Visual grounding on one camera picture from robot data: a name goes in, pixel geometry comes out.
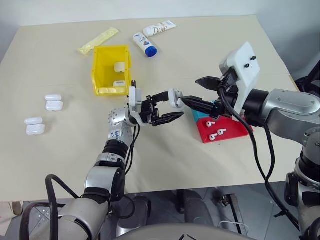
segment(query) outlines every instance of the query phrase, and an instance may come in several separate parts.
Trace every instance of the table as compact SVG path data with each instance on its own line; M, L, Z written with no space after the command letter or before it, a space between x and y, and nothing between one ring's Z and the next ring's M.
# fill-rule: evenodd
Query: table
M79 195L108 135L108 114L126 106L126 96L95 96L92 53L76 49L115 27L120 33L105 45L129 45L132 79L143 97L180 89L185 96L217 99L195 84L220 77L219 63L249 41L261 71L257 89L295 91L289 72L255 16L170 18L177 27L150 37L158 48L147 58L132 36L167 20L130 19L20 27L0 65L0 201L47 199L45 177L59 176ZM45 110L44 96L61 94L61 112ZM159 104L160 113L171 109ZM24 119L43 117L46 132L26 135ZM265 170L270 154L264 130L255 128ZM294 170L301 146L273 135L276 165L271 181L284 181ZM190 109L180 119L141 128L134 162L126 178L128 193L262 183L250 138L203 144ZM57 198L69 198L56 187Z

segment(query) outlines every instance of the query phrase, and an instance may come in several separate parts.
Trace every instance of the bottle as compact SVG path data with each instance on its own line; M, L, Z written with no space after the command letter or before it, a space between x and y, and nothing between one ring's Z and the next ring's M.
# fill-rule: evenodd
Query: bottle
M155 25L147 26L146 28L143 29L143 34L147 37L151 37L153 35L163 33L175 27L176 25L172 21L168 20L164 22L159 22Z
M149 58L157 54L157 49L141 32L133 35L133 40Z

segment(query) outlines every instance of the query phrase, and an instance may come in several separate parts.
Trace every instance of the black wire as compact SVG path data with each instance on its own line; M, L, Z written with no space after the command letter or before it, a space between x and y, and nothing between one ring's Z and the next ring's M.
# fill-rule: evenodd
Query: black wire
M320 230L320 217L317 218L309 228L309 239L310 240L318 240L318 232Z
M63 208L64 204L58 204L58 208ZM36 207L49 207L48 202L34 202L30 203L25 210L23 211L23 215L21 218L20 223L20 232L19 232L19 239L20 240L29 240L29 221L30 221L30 214L33 208Z
M130 169L131 169L131 167L132 167L132 163L133 163L133 160L134 160L134 147L135 147L135 143L136 143L136 141L137 141L137 139L138 139L138 137L139 137L139 134L140 134L140 125L137 125L137 126L138 126L138 132L137 132L137 134L136 134L136 137L133 138L133 141L132 141L132 143L131 143L131 145L130 145L128 158L127 158L127 160L126 160L126 164L127 164L127 163L128 163L128 160L129 160L129 157L131 157L131 158L130 158L130 165L129 165L128 169L125 171L125 174L126 174L126 175L128 174L128 172L130 171Z
M128 197L128 196L126 196L126 195L124 195L123 197L126 198L126 199L128 199L128 200L131 202L131 204L132 204L132 211L131 211L131 213L130 213L129 215L121 216L121 215L119 215L118 212L117 212L116 210L114 210L114 209L112 210L112 213L113 213L117 218L119 218L119 219L129 219L129 218L131 218L131 217L135 214L136 205L135 205L135 202L134 202L130 197Z
M270 149L270 154L271 154L271 165L270 165L270 169L269 172L264 180L264 185L265 188L267 189L267 191L269 192L269 194L271 195L271 197L273 198L273 200L275 201L275 203L279 206L279 208L281 209L281 211L288 217L288 219L292 222L292 224L299 230L299 221L296 219L295 216L293 216L291 214L291 212L289 212L289 210L284 206L284 204L281 202L281 200L279 199L279 197L277 196L277 194L275 193L275 191L273 190L271 184L269 183L269 179L273 173L273 170L275 168L275 164L276 164L276 155L275 155L275 149L274 149L274 145L272 142L272 137L271 137L271 133L269 130L269 127L266 123L263 124L264 127L264 131L266 134L266 138L268 141L268 145L269 145L269 149Z
M275 201L275 203L279 206L279 208L281 209L282 213L288 217L288 219L292 222L292 224L299 230L299 222L298 220L295 218L295 216L293 216L289 210L283 205L283 203L281 202L281 200L278 198L278 196L276 195L275 191L273 190L273 188L271 187L270 183L269 183L269 179L272 175L272 172L274 170L275 167L275 163L276 163L276 156L275 156L275 151L274 151L274 147L273 147L273 143L272 143L272 138L271 138L271 133L270 130L268 128L268 126L266 124L264 124L264 130L266 133L266 137L268 140L268 145L269 145L269 149L270 149L270 154L271 154L271 165L270 165L270 169L268 171L267 176L265 175L261 165L260 165L260 161L259 161L259 157L258 157L258 148L257 148L257 142L254 136L253 131L251 130L250 125L232 108L232 106L230 105L230 103L226 100L226 96L225 96L225 90L223 88L219 88L218 90L218 94L221 97L221 101L222 104L224 105L224 107L227 109L227 111L234 115L236 119L238 119L238 121L240 123L242 123L242 125L246 128L246 130L249 133L249 136L251 138L252 141L252 146L253 146L253 152L254 152L254 158L255 158L255 162L257 164L257 167L264 179L264 185L268 191L268 193L270 194L270 196L273 198L273 200Z
M224 91L225 91L224 88L219 88L219 90L218 90L218 94L221 97L222 104L227 109L227 111L230 114L232 114L233 116L235 116L235 118L238 119L238 121L240 123L242 123L242 125L248 131L250 139L251 139L251 142L252 142L252 146L253 146L253 153L254 153L255 163L258 166L259 172L262 175L263 179L266 179L266 175L265 175L264 171L262 170L262 167L261 167L260 162L259 162L258 148L257 148L257 142L256 142L255 135L252 132L250 125L232 108L230 103L226 100L226 96L225 96L225 92Z
M63 189L65 189L72 197L78 199L79 196L75 194L59 177L50 174L45 178L46 192L50 207L50 240L58 240L59 235L59 219L58 219L58 204L55 194L55 189L52 180L56 181Z
M136 130L137 130L137 127L135 126L135 127L134 127L134 130L133 130L132 142L135 140ZM130 155L131 155L131 146L132 146L132 143L131 143L130 148L129 148L129 151L128 151L128 156L127 156L127 158L126 158L124 170L127 169L127 166L128 166L128 163L129 163L129 159L130 159Z

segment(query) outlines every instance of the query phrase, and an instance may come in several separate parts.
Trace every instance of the yellow storage bin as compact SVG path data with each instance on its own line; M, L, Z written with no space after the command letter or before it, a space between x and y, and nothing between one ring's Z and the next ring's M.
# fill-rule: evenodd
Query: yellow storage bin
M117 62L124 62L124 72L115 72ZM131 86L130 68L129 46L96 46L91 72L94 93L97 96L128 95ZM125 81L125 86L114 86L115 81Z

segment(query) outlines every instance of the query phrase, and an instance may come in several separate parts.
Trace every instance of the red stand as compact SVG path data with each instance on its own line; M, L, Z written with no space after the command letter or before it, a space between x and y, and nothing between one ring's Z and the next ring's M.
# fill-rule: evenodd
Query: red stand
M207 122L215 122L215 124L213 124L211 127L207 127ZM248 131L241 124L241 122L234 121L225 116L220 116L217 121L211 117L200 118L196 125L199 129L199 133L204 144L249 135ZM223 135L218 135L215 137L215 140L211 141L209 136L211 134L216 134L219 129L226 129L226 131L223 132Z

